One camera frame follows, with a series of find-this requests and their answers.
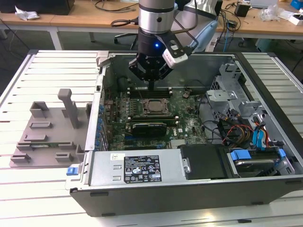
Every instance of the power supply label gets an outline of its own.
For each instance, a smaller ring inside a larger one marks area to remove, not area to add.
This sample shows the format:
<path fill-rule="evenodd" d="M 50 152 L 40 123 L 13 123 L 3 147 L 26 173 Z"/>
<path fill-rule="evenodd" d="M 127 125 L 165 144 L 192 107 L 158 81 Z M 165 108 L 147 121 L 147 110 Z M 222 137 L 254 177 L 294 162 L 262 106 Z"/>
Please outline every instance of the power supply label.
<path fill-rule="evenodd" d="M 124 157 L 124 182 L 160 182 L 161 168 L 158 155 Z"/>

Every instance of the motherboard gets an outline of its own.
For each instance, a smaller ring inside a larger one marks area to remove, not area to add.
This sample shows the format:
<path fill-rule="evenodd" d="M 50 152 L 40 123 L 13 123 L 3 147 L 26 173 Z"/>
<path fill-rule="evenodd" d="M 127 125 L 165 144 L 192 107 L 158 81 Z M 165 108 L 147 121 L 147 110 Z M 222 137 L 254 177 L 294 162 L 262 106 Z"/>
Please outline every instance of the motherboard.
<path fill-rule="evenodd" d="M 188 94 L 180 88 L 152 93 L 128 89 L 114 98 L 107 93 L 100 126 L 105 128 L 107 149 L 170 149 L 206 143 L 197 117 L 198 96 Z"/>

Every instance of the cable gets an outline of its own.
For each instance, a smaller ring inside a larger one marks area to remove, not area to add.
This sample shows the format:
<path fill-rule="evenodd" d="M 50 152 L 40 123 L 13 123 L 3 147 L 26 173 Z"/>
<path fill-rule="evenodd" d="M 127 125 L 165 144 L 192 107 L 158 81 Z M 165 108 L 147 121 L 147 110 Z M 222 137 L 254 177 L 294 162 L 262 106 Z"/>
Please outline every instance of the cable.
<path fill-rule="evenodd" d="M 225 45 L 224 45 L 223 52 L 225 52 L 225 48 L 226 48 L 226 43 L 227 43 L 227 39 L 228 39 L 228 31 L 229 31 L 229 25 L 228 25 L 228 22 L 227 22 L 227 38 L 225 40 Z"/>
<path fill-rule="evenodd" d="M 297 66 L 300 64 L 300 62 L 303 60 L 303 56 L 300 58 L 300 60 L 296 63 L 296 65 L 294 66 L 292 72 L 294 72 L 294 70 L 297 68 Z"/>
<path fill-rule="evenodd" d="M 185 29 L 183 27 L 183 25 L 181 25 L 181 23 L 175 18 L 175 22 L 182 28 L 182 29 Z M 188 31 L 186 31 L 186 34 L 192 38 L 192 40 L 194 40 L 194 42 L 196 43 L 193 47 L 192 47 L 192 50 L 195 50 L 198 46 L 199 46 L 199 41 L 194 38 Z"/>
<path fill-rule="evenodd" d="M 30 50 L 29 49 L 29 47 L 25 44 L 25 42 L 23 42 L 22 41 L 22 39 L 20 39 L 19 38 L 19 36 L 18 35 L 16 35 L 16 33 L 13 31 L 13 30 L 11 30 L 10 29 L 10 27 L 6 24 L 6 23 L 4 23 L 4 21 L 0 18 L 0 21 L 5 25 L 5 27 L 7 27 L 17 38 L 18 38 L 18 40 L 20 40 L 20 42 L 28 49 L 28 50 Z"/>
<path fill-rule="evenodd" d="M 189 32 L 189 31 L 195 29 L 198 26 L 198 6 L 197 6 L 197 0 L 195 0 L 195 8 L 196 8 L 196 22 L 195 22 L 195 25 L 193 27 L 191 27 L 191 28 L 173 31 L 173 34 L 176 35 L 176 34 L 180 34 L 180 33 L 184 33 L 184 32 Z"/>
<path fill-rule="evenodd" d="M 235 32 L 238 31 L 240 29 L 241 25 L 242 25 L 240 18 L 238 16 L 236 16 L 234 13 L 232 13 L 232 12 L 230 12 L 228 10 L 222 9 L 222 11 L 223 12 L 229 12 L 230 14 L 232 14 L 234 17 L 236 17 L 238 19 L 238 21 L 239 21 L 239 27 L 235 28 L 235 30 L 234 30 Z"/>
<path fill-rule="evenodd" d="M 110 25 L 112 27 L 122 27 L 125 25 L 129 25 L 131 23 L 133 23 L 134 25 L 138 25 L 139 24 L 138 17 L 136 17 L 135 19 L 131 19 L 131 20 L 124 20 L 124 19 L 114 20 L 112 23 L 110 23 Z"/>
<path fill-rule="evenodd" d="M 98 4 L 100 2 L 103 2 L 102 7 L 98 6 Z M 105 12 L 109 12 L 109 13 L 127 13 L 127 12 L 133 12 L 133 11 L 136 11 L 136 9 L 130 9 L 130 7 L 138 5 L 138 3 L 136 3 L 136 4 L 133 4 L 131 6 L 123 7 L 123 8 L 120 8 L 120 9 L 105 9 L 104 8 L 104 4 L 105 4 L 105 0 L 100 0 L 100 1 L 97 1 L 94 5 L 95 5 L 95 7 L 97 9 L 105 11 Z"/>

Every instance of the blue drive latch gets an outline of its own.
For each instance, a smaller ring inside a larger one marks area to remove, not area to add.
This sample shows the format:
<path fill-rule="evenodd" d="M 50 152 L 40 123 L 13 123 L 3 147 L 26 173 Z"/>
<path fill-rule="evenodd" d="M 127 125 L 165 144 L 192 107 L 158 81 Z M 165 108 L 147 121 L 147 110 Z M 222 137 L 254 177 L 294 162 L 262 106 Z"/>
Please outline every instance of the blue drive latch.
<path fill-rule="evenodd" d="M 248 150 L 233 150 L 231 152 L 233 161 L 251 159 L 250 152 Z"/>

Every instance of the white slat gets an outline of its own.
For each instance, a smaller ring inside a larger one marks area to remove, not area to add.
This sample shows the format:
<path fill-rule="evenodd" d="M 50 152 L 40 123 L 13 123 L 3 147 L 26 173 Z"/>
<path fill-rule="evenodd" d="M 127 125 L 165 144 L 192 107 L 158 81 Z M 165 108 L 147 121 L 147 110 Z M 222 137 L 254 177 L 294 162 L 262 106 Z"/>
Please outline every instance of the white slat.
<path fill-rule="evenodd" d="M 96 58 L 35 58 L 33 63 L 95 63 Z"/>
<path fill-rule="evenodd" d="M 30 69 L 92 69 L 96 63 L 32 63 Z"/>
<path fill-rule="evenodd" d="M 41 215 L 73 214 L 85 212 L 72 198 L 0 201 L 0 218 L 17 218 Z"/>
<path fill-rule="evenodd" d="M 95 80 L 19 81 L 16 87 L 94 87 Z"/>
<path fill-rule="evenodd" d="M 20 80 L 96 80 L 97 74 L 25 74 Z"/>
<path fill-rule="evenodd" d="M 0 184 L 65 181 L 66 168 L 56 169 L 2 169 L 0 170 Z"/>
<path fill-rule="evenodd" d="M 0 156 L 0 169 L 9 168 L 10 156 Z"/>
<path fill-rule="evenodd" d="M 75 102 L 92 102 L 93 95 L 71 95 L 71 100 Z M 8 97 L 7 102 L 9 103 L 28 103 L 33 101 L 44 101 L 44 102 L 62 102 L 58 99 L 57 95 L 16 95 Z"/>
<path fill-rule="evenodd" d="M 70 196 L 65 182 L 3 184 L 0 201 Z"/>
<path fill-rule="evenodd" d="M 12 155 L 16 149 L 16 143 L 0 144 L 0 155 Z"/>
<path fill-rule="evenodd" d="M 18 143 L 23 131 L 0 131 L 0 143 Z"/>
<path fill-rule="evenodd" d="M 95 87 L 20 87 L 14 88 L 10 93 L 12 95 L 57 95 L 61 88 L 69 88 L 76 94 L 93 94 Z"/>
<path fill-rule="evenodd" d="M 74 53 L 74 54 L 78 54 L 78 53 L 98 53 L 98 51 L 54 51 L 54 50 L 39 50 L 39 53 Z"/>
<path fill-rule="evenodd" d="M 0 119 L 1 121 L 15 121 L 10 123 L 0 123 L 0 131 L 17 131 L 17 128 L 20 128 L 18 126 L 18 123 L 21 122 L 27 122 L 30 117 L 32 116 L 30 111 L 20 111 L 20 112 L 6 112 L 6 113 L 0 113 Z"/>
<path fill-rule="evenodd" d="M 86 107 L 86 104 L 89 102 L 76 102 L 77 107 Z M 63 103 L 48 103 L 46 102 L 46 105 L 48 108 L 54 108 L 54 107 L 59 107 L 63 108 L 64 104 Z M 12 111 L 12 112 L 17 112 L 17 111 L 29 111 L 29 108 L 32 106 L 32 103 L 6 103 L 2 105 L 1 111 Z"/>
<path fill-rule="evenodd" d="M 54 53 L 38 53 L 36 58 L 96 58 L 97 52 L 91 53 L 74 53 L 74 52 L 54 52 Z"/>
<path fill-rule="evenodd" d="M 98 69 L 28 69 L 25 74 L 96 74 Z"/>

